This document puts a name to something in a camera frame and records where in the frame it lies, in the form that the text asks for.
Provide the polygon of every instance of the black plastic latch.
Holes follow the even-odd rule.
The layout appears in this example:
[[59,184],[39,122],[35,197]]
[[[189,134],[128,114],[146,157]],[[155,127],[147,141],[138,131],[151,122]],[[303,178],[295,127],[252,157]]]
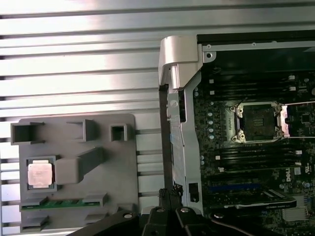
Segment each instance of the black plastic latch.
[[190,194],[190,201],[193,203],[199,202],[199,190],[198,190],[198,183],[190,183],[189,184],[189,194]]

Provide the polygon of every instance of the silver metal bracket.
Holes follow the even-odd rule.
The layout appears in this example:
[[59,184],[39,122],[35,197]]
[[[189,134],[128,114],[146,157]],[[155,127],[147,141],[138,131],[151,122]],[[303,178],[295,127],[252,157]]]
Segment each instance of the silver metal bracket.
[[162,40],[158,64],[159,84],[184,88],[203,64],[201,44],[195,36],[170,36]]

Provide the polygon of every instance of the screw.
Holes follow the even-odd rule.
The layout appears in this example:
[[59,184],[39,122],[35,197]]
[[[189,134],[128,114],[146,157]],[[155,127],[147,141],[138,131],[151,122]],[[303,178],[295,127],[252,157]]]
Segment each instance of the screw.
[[224,218],[224,215],[221,214],[221,213],[216,213],[214,216],[215,216],[215,218],[217,218],[217,219],[222,219],[222,218]]
[[281,137],[283,135],[282,131],[281,130],[277,131],[277,135]]
[[181,212],[182,212],[182,213],[187,213],[187,212],[189,212],[189,209],[188,209],[188,208],[182,208],[182,209],[181,209]]
[[131,217],[132,217],[132,214],[125,214],[125,215],[124,215],[124,218],[127,218],[127,219],[128,219],[128,218],[131,218]]

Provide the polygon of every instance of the chip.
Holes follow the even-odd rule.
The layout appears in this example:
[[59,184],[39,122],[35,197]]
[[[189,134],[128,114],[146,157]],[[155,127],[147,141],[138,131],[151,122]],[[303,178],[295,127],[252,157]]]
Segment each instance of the chip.
[[276,120],[270,104],[243,107],[243,131],[247,141],[272,140]]
[[309,123],[310,115],[302,115],[302,123]]

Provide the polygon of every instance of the gray plastic cpu tray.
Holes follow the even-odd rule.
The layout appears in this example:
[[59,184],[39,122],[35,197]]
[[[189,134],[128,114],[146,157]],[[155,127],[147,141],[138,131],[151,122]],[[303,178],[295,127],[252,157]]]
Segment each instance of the gray plastic cpu tray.
[[22,119],[11,125],[11,143],[19,145],[24,232],[138,211],[133,115]]

